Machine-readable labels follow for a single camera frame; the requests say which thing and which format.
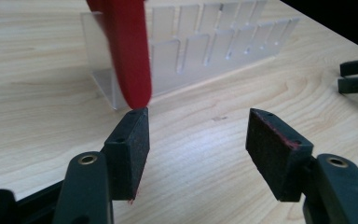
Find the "light wood surface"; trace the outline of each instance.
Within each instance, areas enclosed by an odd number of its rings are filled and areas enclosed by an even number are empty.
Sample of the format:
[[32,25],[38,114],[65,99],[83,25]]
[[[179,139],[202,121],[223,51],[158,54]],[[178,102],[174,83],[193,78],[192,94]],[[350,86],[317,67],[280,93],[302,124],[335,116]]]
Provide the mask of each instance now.
[[[88,68],[78,0],[0,0],[0,189],[17,199],[100,150],[128,109],[112,110]],[[278,0],[263,16],[300,15]],[[278,203],[245,149],[249,109],[275,113],[314,145],[358,165],[358,94],[337,93],[358,46],[302,16],[273,60],[152,99],[151,149],[137,199],[116,223],[304,223]]]

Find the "wood grain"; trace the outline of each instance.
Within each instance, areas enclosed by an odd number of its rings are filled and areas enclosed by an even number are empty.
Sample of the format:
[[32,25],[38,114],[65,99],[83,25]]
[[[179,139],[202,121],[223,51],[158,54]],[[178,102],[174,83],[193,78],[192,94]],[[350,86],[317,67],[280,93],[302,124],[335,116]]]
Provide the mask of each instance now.
[[[0,0],[0,189],[17,199],[63,179],[75,155],[100,150],[128,109],[113,111],[88,69],[86,3]],[[263,16],[300,15],[273,0]],[[278,203],[245,150],[249,108],[275,113],[313,155],[358,165],[358,94],[337,93],[338,66],[358,46],[301,16],[281,53],[152,99],[151,150],[137,199],[117,223],[304,223]]]

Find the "red object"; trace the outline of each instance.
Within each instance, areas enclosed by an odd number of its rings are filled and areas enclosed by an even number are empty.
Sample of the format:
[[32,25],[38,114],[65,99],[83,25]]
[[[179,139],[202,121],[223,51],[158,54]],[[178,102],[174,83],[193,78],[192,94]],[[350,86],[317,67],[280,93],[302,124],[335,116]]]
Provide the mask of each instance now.
[[91,11],[103,13],[117,81],[127,104],[147,106],[152,95],[143,0],[87,0]]

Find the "transparent acrylic box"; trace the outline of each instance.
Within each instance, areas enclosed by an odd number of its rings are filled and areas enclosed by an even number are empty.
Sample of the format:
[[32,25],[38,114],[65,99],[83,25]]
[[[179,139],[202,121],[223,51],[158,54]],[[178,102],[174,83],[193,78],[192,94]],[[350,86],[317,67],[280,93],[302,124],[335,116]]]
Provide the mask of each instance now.
[[[279,53],[299,18],[258,22],[267,1],[148,6],[153,96],[223,75]],[[108,43],[97,20],[82,13],[92,75],[114,109],[127,104],[117,84]]]

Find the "screw hole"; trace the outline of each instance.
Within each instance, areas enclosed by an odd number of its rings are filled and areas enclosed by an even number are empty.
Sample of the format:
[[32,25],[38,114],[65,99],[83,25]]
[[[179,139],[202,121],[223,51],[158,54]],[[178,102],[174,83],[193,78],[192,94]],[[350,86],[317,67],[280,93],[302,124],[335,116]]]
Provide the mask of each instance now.
[[116,143],[123,143],[123,142],[125,142],[125,141],[126,141],[126,139],[125,139],[125,138],[120,137],[120,138],[115,139],[114,141],[115,141]]
[[343,160],[341,160],[339,158],[330,157],[330,158],[327,159],[327,161],[330,164],[332,164],[332,165],[334,165],[336,167],[339,167],[339,168],[347,168],[348,167],[348,164],[345,161],[343,161]]
[[89,165],[97,161],[98,157],[94,155],[87,155],[78,160],[78,162],[82,165]]
[[90,219],[87,216],[77,217],[72,221],[72,224],[89,224]]

